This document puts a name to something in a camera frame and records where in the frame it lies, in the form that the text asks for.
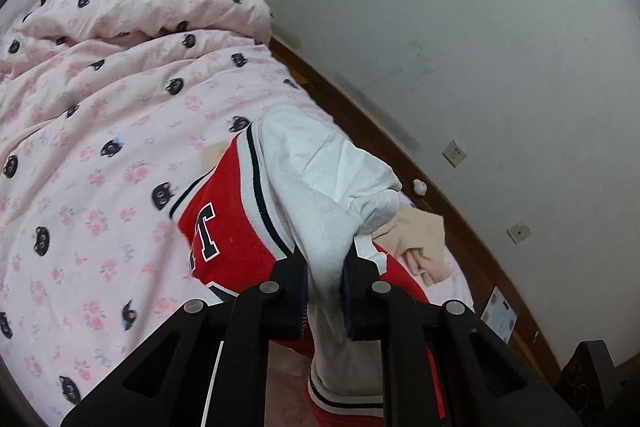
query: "striped ribbed trim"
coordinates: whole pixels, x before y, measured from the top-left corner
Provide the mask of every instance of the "striped ribbed trim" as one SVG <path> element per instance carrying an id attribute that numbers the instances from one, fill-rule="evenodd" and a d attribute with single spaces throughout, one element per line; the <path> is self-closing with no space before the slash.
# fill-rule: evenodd
<path id="1" fill-rule="evenodd" d="M 383 417 L 382 396 L 337 396 L 327 391 L 318 376 L 315 360 L 311 363 L 306 389 L 313 403 L 332 414 Z"/>
<path id="2" fill-rule="evenodd" d="M 182 217 L 182 213 L 185 211 L 187 206 L 189 206 L 189 203 L 193 198 L 193 196 L 196 195 L 198 193 L 198 190 L 200 190 L 202 186 L 210 180 L 210 178 L 212 177 L 215 171 L 216 171 L 216 168 L 213 167 L 209 172 L 202 175 L 200 178 L 194 181 L 191 185 L 189 185 L 187 190 L 185 190 L 180 195 L 180 197 L 175 201 L 174 205 L 171 207 L 171 210 L 169 210 L 169 219 L 171 219 L 172 221 L 175 221 L 176 223 L 180 221 L 180 218 Z"/>
<path id="3" fill-rule="evenodd" d="M 264 168 L 264 158 L 251 124 L 236 140 L 242 207 L 254 232 L 276 261 L 292 255 L 295 242 L 278 217 Z"/>
<path id="4" fill-rule="evenodd" d="M 213 281 L 207 284 L 207 288 L 209 288 L 213 295 L 215 295 L 222 302 L 230 302 L 238 297 L 238 293 L 230 290 L 229 288 L 225 288 L 220 284 L 214 283 Z"/>

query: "pink flower print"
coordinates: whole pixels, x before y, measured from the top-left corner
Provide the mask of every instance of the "pink flower print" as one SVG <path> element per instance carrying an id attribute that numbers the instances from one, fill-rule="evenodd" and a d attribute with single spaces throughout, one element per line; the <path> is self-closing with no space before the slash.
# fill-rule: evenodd
<path id="1" fill-rule="evenodd" d="M 156 300 L 156 308 L 160 311 L 167 311 L 170 306 L 171 303 L 165 297 L 159 297 L 158 300 Z"/>
<path id="2" fill-rule="evenodd" d="M 89 161 L 95 156 L 95 149 L 93 147 L 85 147 L 78 153 L 78 156 L 80 156 L 81 162 Z"/>
<path id="3" fill-rule="evenodd" d="M 36 89 L 36 83 L 37 83 L 38 79 L 35 76 L 32 76 L 29 80 L 27 80 L 24 85 L 27 87 L 27 90 L 29 92 L 34 92 Z"/>
<path id="4" fill-rule="evenodd" d="M 65 61 L 65 57 L 62 57 L 61 55 L 56 55 L 56 57 L 51 59 L 49 63 L 49 68 L 57 68 L 64 61 Z"/>
<path id="5" fill-rule="evenodd" d="M 60 285 L 62 284 L 62 280 L 64 278 L 65 274 L 62 270 L 62 268 L 53 268 L 51 269 L 51 278 L 56 282 L 56 284 Z"/>
<path id="6" fill-rule="evenodd" d="M 202 107 L 202 100 L 199 96 L 190 94 L 189 96 L 185 97 L 184 106 L 190 111 L 199 111 Z"/>
<path id="7" fill-rule="evenodd" d="M 101 37 L 104 37 L 105 35 L 102 35 L 102 32 L 106 29 L 108 23 L 109 21 L 104 15 L 102 17 L 98 17 L 94 22 L 94 31 L 98 32 Z"/>
<path id="8" fill-rule="evenodd" d="M 93 86 L 88 82 L 84 83 L 84 86 L 80 88 L 80 96 L 82 98 L 89 98 L 94 92 Z"/>
<path id="9" fill-rule="evenodd" d="M 170 228 L 171 227 L 169 226 L 169 223 L 165 221 L 161 221 L 160 223 L 158 223 L 156 225 L 156 229 L 154 230 L 154 242 L 162 243 L 162 241 L 164 241 L 169 234 Z"/>
<path id="10" fill-rule="evenodd" d="M 51 199 L 47 198 L 46 196 L 43 196 L 36 202 L 36 210 L 38 212 L 44 212 L 45 210 L 47 210 L 47 208 L 49 208 L 50 204 L 51 204 Z"/>
<path id="11" fill-rule="evenodd" d="M 62 128 L 53 135 L 53 139 L 51 140 L 51 145 L 54 147 L 65 146 L 70 138 L 71 138 L 71 133 L 69 133 L 69 131 L 65 131 L 64 128 Z"/>
<path id="12" fill-rule="evenodd" d="M 72 62 L 66 67 L 66 74 L 73 78 L 80 73 L 80 71 L 84 70 L 84 67 L 85 65 L 82 62 Z"/>
<path id="13" fill-rule="evenodd" d="M 267 84 L 273 84 L 275 82 L 275 79 L 267 73 L 260 73 L 260 78 L 265 81 Z"/>
<path id="14" fill-rule="evenodd" d="M 102 320 L 100 319 L 100 317 L 91 317 L 89 319 L 88 324 L 89 324 L 89 327 L 95 331 L 102 331 L 104 329 L 104 324 L 102 323 Z"/>
<path id="15" fill-rule="evenodd" d="M 135 215 L 136 215 L 136 210 L 133 207 L 131 207 L 131 208 L 123 208 L 120 211 L 120 219 L 123 220 L 125 223 L 128 223 L 129 221 L 131 221 L 131 219 Z"/>
<path id="16" fill-rule="evenodd" d="M 150 114 L 145 114 L 143 116 L 141 116 L 140 118 L 138 118 L 134 123 L 132 123 L 132 126 L 139 126 L 139 125 L 144 125 L 146 122 L 148 122 L 151 119 L 151 115 Z"/>
<path id="17" fill-rule="evenodd" d="M 108 261 L 104 262 L 104 264 L 102 265 L 102 269 L 100 270 L 100 273 L 104 277 L 104 280 L 109 282 L 117 275 L 115 270 L 117 265 L 118 263 L 116 263 L 116 261 L 113 259 L 109 259 Z"/>
<path id="18" fill-rule="evenodd" d="M 205 74 L 202 71 L 194 71 L 191 73 L 191 83 L 199 84 L 204 80 Z"/>
<path id="19" fill-rule="evenodd" d="M 142 267 L 140 273 L 150 273 L 151 275 L 155 275 L 156 272 L 156 265 L 154 263 L 146 263 L 145 266 Z"/>
<path id="20" fill-rule="evenodd" d="M 177 305 L 176 305 L 177 300 L 172 298 L 172 297 L 158 297 L 158 299 L 156 299 L 155 302 L 155 310 L 154 313 L 156 314 L 156 317 L 164 320 L 165 318 L 167 318 L 169 315 L 171 315 Z"/>
<path id="21" fill-rule="evenodd" d="M 104 329 L 104 324 L 102 319 L 105 318 L 106 315 L 100 309 L 100 304 L 98 301 L 87 302 L 84 305 L 84 322 L 87 326 L 92 328 L 95 331 L 101 331 Z"/>
<path id="22" fill-rule="evenodd" d="M 146 164 L 144 162 L 136 162 L 127 167 L 122 177 L 127 183 L 133 183 L 134 185 L 137 185 L 146 178 L 147 174 L 148 169 L 146 168 Z"/>
<path id="23" fill-rule="evenodd" d="M 98 120 L 98 118 L 107 114 L 105 108 L 107 107 L 107 99 L 106 98 L 98 98 L 91 105 L 91 118 L 94 120 Z"/>
<path id="24" fill-rule="evenodd" d="M 104 176 L 100 174 L 101 172 L 101 169 L 95 169 L 94 172 L 86 177 L 87 181 L 96 187 L 102 187 L 104 185 Z"/>
<path id="25" fill-rule="evenodd" d="M 56 56 L 56 52 L 53 50 L 39 50 L 34 54 L 34 58 L 38 62 L 46 62 L 47 60 L 55 56 Z"/>
<path id="26" fill-rule="evenodd" d="M 42 367 L 33 357 L 24 357 L 24 365 L 34 377 L 42 375 Z"/>
<path id="27" fill-rule="evenodd" d="M 38 306 L 44 304 L 45 297 L 47 296 L 47 290 L 44 287 L 44 282 L 33 281 L 31 283 L 31 298 Z"/>
<path id="28" fill-rule="evenodd" d="M 244 96 L 230 96 L 228 99 L 225 100 L 226 104 L 241 104 L 243 103 L 245 100 Z"/>
<path id="29" fill-rule="evenodd" d="M 75 359 L 74 367 L 78 372 L 78 375 L 80 375 L 80 378 L 82 378 L 83 380 L 89 380 L 91 378 L 91 373 L 89 372 L 89 369 L 91 369 L 91 366 L 89 366 L 86 363 L 86 360 L 81 361 L 81 360 Z"/>
<path id="30" fill-rule="evenodd" d="M 204 136 L 191 136 L 189 142 L 196 151 L 203 149 L 205 146 Z"/>
<path id="31" fill-rule="evenodd" d="M 15 121 L 18 119 L 18 116 L 20 116 L 21 107 L 22 107 L 22 102 L 20 100 L 17 100 L 16 102 L 12 103 L 6 115 L 6 119 L 8 123 L 11 123 L 12 121 Z"/>
<path id="32" fill-rule="evenodd" d="M 31 156 L 31 152 L 33 152 L 33 141 L 29 140 L 24 143 L 24 155 L 29 157 Z"/>
<path id="33" fill-rule="evenodd" d="M 76 263 L 76 266 L 81 266 L 81 264 L 84 263 L 84 261 L 86 261 L 86 257 L 80 257 L 78 255 L 78 252 L 76 252 L 74 256 L 74 262 Z"/>
<path id="34" fill-rule="evenodd" d="M 88 214 L 88 221 L 85 222 L 87 228 L 91 231 L 92 235 L 101 235 L 105 230 L 109 230 L 107 226 L 107 217 L 101 210 L 92 210 Z"/>
<path id="35" fill-rule="evenodd" d="M 66 227 L 73 224 L 75 215 L 76 213 L 70 206 L 64 205 L 62 208 L 60 208 L 60 216 L 62 218 L 60 221 Z"/>

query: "bed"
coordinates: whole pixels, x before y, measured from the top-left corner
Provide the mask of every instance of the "bed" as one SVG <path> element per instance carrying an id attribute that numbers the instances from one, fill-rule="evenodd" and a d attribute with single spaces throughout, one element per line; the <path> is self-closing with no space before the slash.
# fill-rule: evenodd
<path id="1" fill-rule="evenodd" d="M 276 105 L 335 126 L 268 49 L 263 0 L 8 0 L 0 9 L 0 356 L 47 425 L 183 302 L 191 276 L 165 212 Z M 460 267 L 424 285 L 473 302 Z M 274 348 L 267 425 L 313 425 L 308 364 Z"/>

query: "metal bolt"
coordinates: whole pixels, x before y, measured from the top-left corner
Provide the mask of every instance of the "metal bolt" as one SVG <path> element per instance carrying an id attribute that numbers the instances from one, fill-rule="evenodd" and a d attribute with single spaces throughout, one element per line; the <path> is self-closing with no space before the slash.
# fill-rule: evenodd
<path id="1" fill-rule="evenodd" d="M 204 308 L 204 304 L 199 299 L 191 299 L 190 301 L 184 303 L 183 308 L 187 313 L 193 314 L 201 311 L 201 309 Z"/>
<path id="2" fill-rule="evenodd" d="M 260 291 L 262 293 L 276 293 L 280 289 L 280 285 L 275 281 L 265 281 L 260 284 Z"/>
<path id="3" fill-rule="evenodd" d="M 389 293 L 391 291 L 391 285 L 386 281 L 375 281 L 371 285 L 371 289 L 375 293 Z"/>
<path id="4" fill-rule="evenodd" d="M 465 312 L 465 305 L 460 301 L 449 301 L 446 307 L 452 315 L 462 315 Z"/>

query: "wall stain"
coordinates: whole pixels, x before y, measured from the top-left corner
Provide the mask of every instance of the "wall stain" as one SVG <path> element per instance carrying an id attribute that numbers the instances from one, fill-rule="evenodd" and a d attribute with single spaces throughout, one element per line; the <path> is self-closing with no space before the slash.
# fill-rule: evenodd
<path id="1" fill-rule="evenodd" d="M 293 33 L 286 31 L 282 26 L 279 26 L 275 23 L 271 25 L 271 29 L 273 34 L 277 37 L 280 37 L 285 44 L 288 44 L 291 48 L 298 50 L 302 47 L 302 42 L 300 38 L 295 36 Z"/>
<path id="2" fill-rule="evenodd" d="M 433 68 L 426 68 L 426 69 L 422 72 L 422 74 L 423 74 L 424 76 L 429 76 L 430 74 L 433 74 L 433 73 L 435 73 L 436 71 L 440 71 L 441 69 L 442 69 L 442 66 L 435 66 L 435 67 L 433 67 Z"/>
<path id="3" fill-rule="evenodd" d="M 407 44 L 409 44 L 412 48 L 415 48 L 417 50 L 423 50 L 424 49 L 422 43 L 420 41 L 415 40 L 415 39 L 409 39 L 407 41 Z"/>
<path id="4" fill-rule="evenodd" d="M 385 129 L 391 133 L 392 137 L 398 139 L 399 142 L 404 144 L 407 149 L 412 152 L 420 152 L 422 147 L 418 141 L 404 130 L 402 124 L 389 115 L 385 109 L 380 107 L 376 102 L 373 102 L 366 94 L 364 94 L 357 87 L 354 87 L 348 79 L 342 76 L 340 73 L 335 73 L 334 81 L 350 98 L 368 112 L 374 121 L 380 124 L 382 129 Z"/>
<path id="5" fill-rule="evenodd" d="M 386 76 L 392 77 L 392 76 L 396 76 L 396 74 L 399 74 L 399 73 L 404 73 L 404 70 L 400 66 L 395 66 L 394 68 L 391 68 L 391 70 L 389 70 Z"/>

